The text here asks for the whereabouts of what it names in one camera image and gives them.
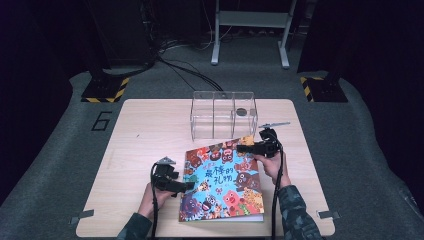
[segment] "picture book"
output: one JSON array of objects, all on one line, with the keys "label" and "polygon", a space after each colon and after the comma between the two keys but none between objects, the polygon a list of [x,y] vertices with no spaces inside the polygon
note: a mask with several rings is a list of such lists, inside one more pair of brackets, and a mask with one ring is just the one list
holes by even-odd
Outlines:
[{"label": "picture book", "polygon": [[258,163],[236,147],[253,143],[246,136],[186,152],[183,182],[195,185],[181,194],[180,222],[264,213]]}]

